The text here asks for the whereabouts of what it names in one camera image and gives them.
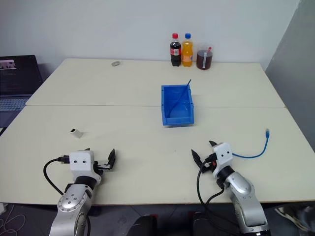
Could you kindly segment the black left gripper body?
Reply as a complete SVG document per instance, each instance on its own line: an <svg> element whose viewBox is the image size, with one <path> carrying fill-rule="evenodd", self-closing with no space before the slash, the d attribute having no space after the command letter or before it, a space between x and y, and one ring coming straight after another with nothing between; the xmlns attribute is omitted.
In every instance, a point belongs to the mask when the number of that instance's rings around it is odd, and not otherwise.
<svg viewBox="0 0 315 236"><path fill-rule="evenodd" d="M95 161L93 164L93 169L96 170L110 170L110 164L107 163L99 163L98 161Z"/></svg>

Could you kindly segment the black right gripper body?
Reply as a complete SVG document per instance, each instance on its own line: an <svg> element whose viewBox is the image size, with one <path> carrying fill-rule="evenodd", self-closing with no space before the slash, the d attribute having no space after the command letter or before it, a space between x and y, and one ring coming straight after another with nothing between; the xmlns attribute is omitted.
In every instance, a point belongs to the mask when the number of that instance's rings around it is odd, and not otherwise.
<svg viewBox="0 0 315 236"><path fill-rule="evenodd" d="M213 172L217 167L217 155L212 153L207 157L204 161L204 167L202 168L202 172L205 173L207 171Z"/></svg>

